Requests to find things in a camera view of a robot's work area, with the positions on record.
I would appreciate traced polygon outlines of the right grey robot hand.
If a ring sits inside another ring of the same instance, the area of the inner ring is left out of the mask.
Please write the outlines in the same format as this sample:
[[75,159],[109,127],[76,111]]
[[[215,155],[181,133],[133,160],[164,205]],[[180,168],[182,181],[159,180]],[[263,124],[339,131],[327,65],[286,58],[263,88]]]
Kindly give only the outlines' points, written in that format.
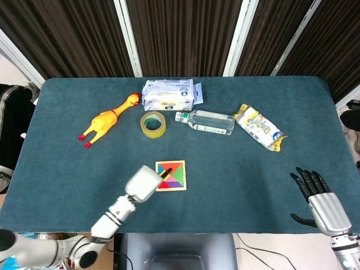
[[318,228],[324,235],[335,237],[347,234],[352,224],[337,195],[333,193],[323,176],[315,171],[296,168],[290,177],[303,194],[313,219],[304,219],[295,213],[290,217],[299,224]]

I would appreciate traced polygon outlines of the white wet wipes pack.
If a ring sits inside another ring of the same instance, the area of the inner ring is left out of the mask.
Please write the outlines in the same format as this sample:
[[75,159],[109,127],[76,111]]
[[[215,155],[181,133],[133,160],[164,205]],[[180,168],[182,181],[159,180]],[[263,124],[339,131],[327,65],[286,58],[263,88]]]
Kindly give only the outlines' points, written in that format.
[[202,85],[193,79],[147,80],[142,88],[145,111],[191,111],[202,103]]

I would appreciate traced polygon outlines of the green triangle tangram piece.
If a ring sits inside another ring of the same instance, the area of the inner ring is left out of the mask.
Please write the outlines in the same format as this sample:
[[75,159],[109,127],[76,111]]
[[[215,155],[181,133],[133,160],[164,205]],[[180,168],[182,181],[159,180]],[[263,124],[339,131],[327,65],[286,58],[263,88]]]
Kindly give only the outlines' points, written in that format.
[[184,188],[186,186],[184,165],[182,167],[179,167],[174,173],[172,173],[172,177],[174,177],[179,183],[181,183]]

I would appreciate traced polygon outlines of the white frame post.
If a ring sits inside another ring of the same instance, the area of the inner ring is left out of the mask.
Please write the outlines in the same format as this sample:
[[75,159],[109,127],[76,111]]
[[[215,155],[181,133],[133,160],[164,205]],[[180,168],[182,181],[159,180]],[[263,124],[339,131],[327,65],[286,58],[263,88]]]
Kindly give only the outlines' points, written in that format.
[[284,49],[281,57],[279,58],[279,60],[276,63],[276,66],[273,68],[270,76],[276,76],[278,74],[278,72],[280,71],[280,69],[282,68],[283,64],[285,63],[287,57],[289,56],[290,52],[292,51],[292,49],[294,48],[296,42],[298,41],[298,39],[300,38],[301,34],[303,33],[304,29],[306,28],[306,26],[308,25],[308,23],[310,22],[311,18],[313,17],[313,15],[315,14],[315,12],[317,11],[318,6],[321,4],[322,0],[313,0],[310,7],[308,8],[307,12],[305,13],[301,23],[299,24],[298,28],[296,29],[294,35],[292,36],[292,38],[290,39],[288,45],[286,46],[286,48]]
[[224,67],[224,77],[233,77],[235,75],[258,3],[259,0],[242,0],[240,13]]
[[126,0],[113,0],[135,77],[143,77],[140,58]]
[[0,51],[29,81],[41,89],[46,80],[1,28]]

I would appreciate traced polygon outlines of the yellow tape roll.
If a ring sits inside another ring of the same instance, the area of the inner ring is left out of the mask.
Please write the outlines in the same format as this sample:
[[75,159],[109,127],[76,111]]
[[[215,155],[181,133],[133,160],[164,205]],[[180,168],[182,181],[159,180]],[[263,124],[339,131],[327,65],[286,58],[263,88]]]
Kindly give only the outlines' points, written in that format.
[[163,136],[167,128],[164,115],[156,111],[147,112],[140,125],[144,135],[152,139]]

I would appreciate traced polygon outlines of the black bulky object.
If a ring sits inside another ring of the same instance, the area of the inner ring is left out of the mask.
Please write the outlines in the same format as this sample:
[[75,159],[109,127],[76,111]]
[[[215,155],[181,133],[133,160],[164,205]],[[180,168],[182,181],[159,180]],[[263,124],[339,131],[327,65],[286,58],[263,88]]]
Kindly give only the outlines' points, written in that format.
[[350,100],[346,106],[348,110],[341,113],[341,122],[345,127],[360,132],[360,100]]

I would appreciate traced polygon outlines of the dark robot torso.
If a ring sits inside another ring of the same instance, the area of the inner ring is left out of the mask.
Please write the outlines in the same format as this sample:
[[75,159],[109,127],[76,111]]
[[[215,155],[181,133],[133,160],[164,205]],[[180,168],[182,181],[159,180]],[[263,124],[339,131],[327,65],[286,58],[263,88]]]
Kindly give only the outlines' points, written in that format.
[[116,270],[238,270],[232,234],[125,233]]

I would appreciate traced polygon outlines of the white wrapped bag roll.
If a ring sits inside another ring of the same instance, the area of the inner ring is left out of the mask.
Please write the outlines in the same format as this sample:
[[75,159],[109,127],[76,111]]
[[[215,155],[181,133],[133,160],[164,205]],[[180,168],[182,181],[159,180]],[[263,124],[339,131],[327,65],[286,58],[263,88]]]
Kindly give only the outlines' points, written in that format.
[[287,135],[259,111],[243,103],[234,114],[235,122],[253,139],[269,151],[280,152]]

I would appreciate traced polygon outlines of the yellow rubber chicken toy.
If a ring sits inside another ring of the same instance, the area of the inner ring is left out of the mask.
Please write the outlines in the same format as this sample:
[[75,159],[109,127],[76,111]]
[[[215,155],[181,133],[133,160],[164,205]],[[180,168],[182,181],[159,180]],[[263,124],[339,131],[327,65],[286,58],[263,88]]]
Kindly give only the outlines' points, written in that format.
[[119,116],[128,108],[137,106],[140,103],[140,99],[140,93],[132,93],[119,107],[102,112],[94,117],[89,128],[78,137],[79,141],[84,141],[89,133],[96,133],[90,141],[84,144],[84,148],[90,148],[97,140],[102,138],[117,123]]

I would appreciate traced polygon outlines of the orange triangle tangram piece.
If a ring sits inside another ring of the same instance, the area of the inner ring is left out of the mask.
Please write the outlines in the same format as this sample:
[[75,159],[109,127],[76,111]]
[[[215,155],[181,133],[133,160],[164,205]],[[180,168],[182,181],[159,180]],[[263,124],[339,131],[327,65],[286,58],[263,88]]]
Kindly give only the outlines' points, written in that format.
[[183,163],[179,162],[179,161],[176,161],[176,162],[165,161],[165,162],[157,162],[156,169],[157,169],[158,164],[162,164],[163,167],[165,168],[165,170],[169,171],[170,173],[174,173],[179,167],[183,166]]

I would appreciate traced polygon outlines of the clear plastic water bottle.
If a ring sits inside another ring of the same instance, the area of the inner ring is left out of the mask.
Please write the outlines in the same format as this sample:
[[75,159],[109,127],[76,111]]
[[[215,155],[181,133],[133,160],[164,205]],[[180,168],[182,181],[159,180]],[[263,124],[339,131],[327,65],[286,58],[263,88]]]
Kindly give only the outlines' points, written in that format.
[[176,112],[175,121],[187,124],[191,129],[216,134],[231,135],[235,126],[232,115],[195,110]]

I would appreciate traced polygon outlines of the colourful wooden tangram puzzle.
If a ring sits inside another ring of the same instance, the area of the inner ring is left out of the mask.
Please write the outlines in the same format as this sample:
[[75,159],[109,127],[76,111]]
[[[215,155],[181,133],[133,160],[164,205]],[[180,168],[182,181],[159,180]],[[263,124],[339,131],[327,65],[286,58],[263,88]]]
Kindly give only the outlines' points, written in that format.
[[[184,161],[184,160],[174,160],[174,161],[169,161],[169,162],[176,162],[176,161],[179,161],[179,162],[182,162],[182,163],[183,163],[183,165],[184,165],[184,179],[186,180],[186,163],[185,163],[185,161]],[[163,191],[185,191],[185,190],[187,190],[187,181],[186,181],[186,186],[185,186],[184,188],[165,188],[165,189],[159,189],[159,188],[157,187],[157,189],[156,189],[157,192],[163,192]]]

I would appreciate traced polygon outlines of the teal table cloth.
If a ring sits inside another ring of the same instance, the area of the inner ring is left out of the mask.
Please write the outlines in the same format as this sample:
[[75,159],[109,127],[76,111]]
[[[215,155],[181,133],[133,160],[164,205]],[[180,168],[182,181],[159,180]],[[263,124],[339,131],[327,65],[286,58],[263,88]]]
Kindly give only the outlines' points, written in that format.
[[140,92],[143,78],[53,78],[40,92],[10,187],[0,227],[16,232],[87,232],[124,194],[142,165],[183,160],[187,188],[157,192],[137,206],[123,232],[312,233],[291,213],[311,211],[290,177],[318,172],[360,233],[360,176],[327,83],[316,76],[195,78],[199,110],[234,114],[248,104],[286,134],[269,151],[235,126],[229,136],[202,132],[166,112],[166,132],[146,137],[141,105],[91,147],[79,136],[101,112]]

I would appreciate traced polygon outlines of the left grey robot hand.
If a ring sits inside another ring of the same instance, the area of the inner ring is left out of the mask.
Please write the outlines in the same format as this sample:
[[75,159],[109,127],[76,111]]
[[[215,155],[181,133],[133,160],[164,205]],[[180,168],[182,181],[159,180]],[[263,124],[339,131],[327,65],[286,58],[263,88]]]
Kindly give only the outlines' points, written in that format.
[[143,203],[151,197],[162,181],[157,172],[143,165],[127,182],[125,192],[133,201]]

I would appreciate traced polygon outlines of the dark brown curtain panel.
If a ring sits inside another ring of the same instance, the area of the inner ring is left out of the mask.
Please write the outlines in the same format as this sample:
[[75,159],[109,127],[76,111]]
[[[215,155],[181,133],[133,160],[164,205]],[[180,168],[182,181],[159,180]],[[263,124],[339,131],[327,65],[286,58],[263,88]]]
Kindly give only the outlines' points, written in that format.
[[134,75],[114,0],[0,0],[0,29],[44,79]]
[[259,0],[235,76],[270,75],[313,0]]
[[127,0],[145,77],[223,75],[242,0]]
[[360,85],[360,0],[322,0],[278,74],[320,77],[334,102]]

